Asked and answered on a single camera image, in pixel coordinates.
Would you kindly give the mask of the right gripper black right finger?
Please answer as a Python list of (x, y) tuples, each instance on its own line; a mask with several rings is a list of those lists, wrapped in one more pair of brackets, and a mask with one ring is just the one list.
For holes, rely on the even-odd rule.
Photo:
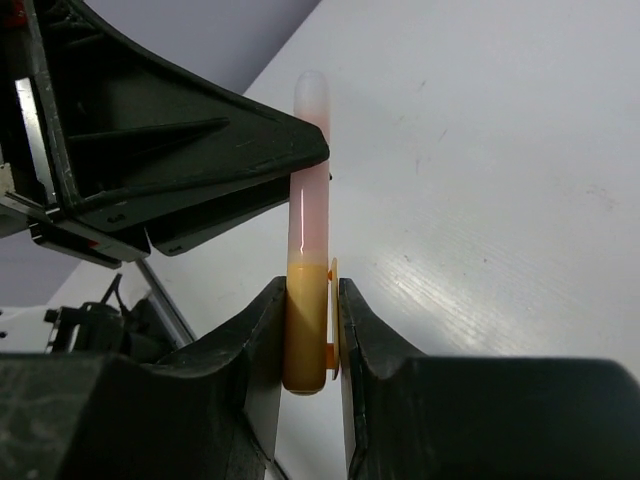
[(351, 479), (635, 479), (639, 384), (611, 360), (435, 356), (339, 283)]

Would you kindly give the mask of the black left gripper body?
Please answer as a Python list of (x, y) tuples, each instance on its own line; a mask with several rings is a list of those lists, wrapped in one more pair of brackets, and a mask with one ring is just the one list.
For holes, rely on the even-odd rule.
[(117, 269), (148, 257), (150, 245), (142, 228), (106, 233), (72, 215), (42, 21), (33, 1), (1, 4), (1, 234), (26, 230), (38, 246)]

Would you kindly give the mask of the orange highlighter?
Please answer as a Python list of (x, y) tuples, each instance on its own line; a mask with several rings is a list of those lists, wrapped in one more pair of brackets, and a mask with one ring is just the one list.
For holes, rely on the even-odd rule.
[(329, 325), (330, 162), (291, 175), (282, 383), (296, 395), (321, 391), (334, 362)]

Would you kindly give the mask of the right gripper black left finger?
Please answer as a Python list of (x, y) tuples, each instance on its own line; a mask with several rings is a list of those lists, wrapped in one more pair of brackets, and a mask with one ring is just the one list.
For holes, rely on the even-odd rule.
[(109, 353), (1, 357), (5, 479), (280, 479), (284, 281), (149, 364)]

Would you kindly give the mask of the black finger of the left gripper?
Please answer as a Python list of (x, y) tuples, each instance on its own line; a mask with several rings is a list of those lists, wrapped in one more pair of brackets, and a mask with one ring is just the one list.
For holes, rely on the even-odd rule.
[(146, 225), (152, 246), (166, 256), (186, 253), (289, 200), (290, 177), (226, 194)]
[(29, 16), (56, 175), (75, 211), (219, 195), (329, 156), (317, 126), (160, 57), (82, 1), (33, 1)]

